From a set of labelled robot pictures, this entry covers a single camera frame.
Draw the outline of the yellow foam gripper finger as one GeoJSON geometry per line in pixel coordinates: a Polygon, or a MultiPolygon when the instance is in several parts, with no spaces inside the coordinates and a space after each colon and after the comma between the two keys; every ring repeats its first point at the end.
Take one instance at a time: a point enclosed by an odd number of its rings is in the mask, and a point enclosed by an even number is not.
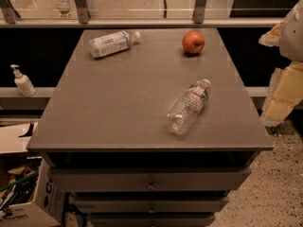
{"type": "Polygon", "coordinates": [[[265,127],[276,127],[302,100],[303,62],[292,61],[285,69],[276,68],[262,106],[260,122],[265,127]]]}
{"type": "Polygon", "coordinates": [[[278,23],[275,26],[273,26],[268,32],[263,34],[258,42],[265,46],[279,46],[279,39],[281,34],[281,28],[282,24],[278,23]]]}

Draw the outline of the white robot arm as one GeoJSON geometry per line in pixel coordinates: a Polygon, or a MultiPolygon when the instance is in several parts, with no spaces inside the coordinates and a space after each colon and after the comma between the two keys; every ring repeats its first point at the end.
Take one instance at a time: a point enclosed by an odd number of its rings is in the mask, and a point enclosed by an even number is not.
{"type": "Polygon", "coordinates": [[[262,106],[261,123],[265,127],[276,127],[303,100],[303,0],[258,42],[277,46],[280,55],[291,61],[285,69],[275,69],[262,106]]]}

